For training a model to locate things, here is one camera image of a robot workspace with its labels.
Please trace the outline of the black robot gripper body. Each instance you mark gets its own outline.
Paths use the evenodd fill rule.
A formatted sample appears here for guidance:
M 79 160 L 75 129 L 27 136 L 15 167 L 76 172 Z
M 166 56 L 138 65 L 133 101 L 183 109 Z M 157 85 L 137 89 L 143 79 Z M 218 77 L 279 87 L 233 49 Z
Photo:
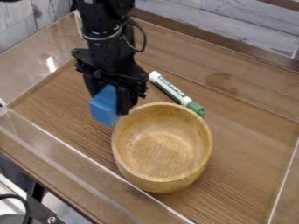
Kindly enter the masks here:
M 149 75 L 137 64 L 135 55 L 145 48 L 137 49 L 135 31 L 131 25 L 119 27 L 110 36 L 83 35 L 87 48 L 75 48 L 71 52 L 76 60 L 76 70 L 98 78 L 109 77 L 118 81 L 149 81 Z

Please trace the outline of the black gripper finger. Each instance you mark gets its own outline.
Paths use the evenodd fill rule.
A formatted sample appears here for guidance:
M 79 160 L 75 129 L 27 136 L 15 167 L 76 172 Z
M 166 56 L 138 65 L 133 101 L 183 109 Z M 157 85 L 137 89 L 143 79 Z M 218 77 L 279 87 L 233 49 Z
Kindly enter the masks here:
M 147 81 L 117 82 L 117 112 L 125 116 L 138 104 L 139 98 L 147 97 Z
M 93 75 L 83 75 L 84 83 L 91 96 L 95 96 L 107 84 L 114 84 L 114 81 L 109 77 L 95 77 Z

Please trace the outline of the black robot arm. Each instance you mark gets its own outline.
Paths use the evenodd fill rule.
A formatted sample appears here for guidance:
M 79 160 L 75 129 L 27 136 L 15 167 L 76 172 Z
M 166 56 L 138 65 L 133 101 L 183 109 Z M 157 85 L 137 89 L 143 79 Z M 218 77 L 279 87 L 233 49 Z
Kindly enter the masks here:
M 146 97 L 149 74 L 137 63 L 135 30 L 141 24 L 131 18 L 135 0 L 75 0 L 87 48 L 71 55 L 91 95 L 111 85 L 117 88 L 117 112 L 123 116 Z

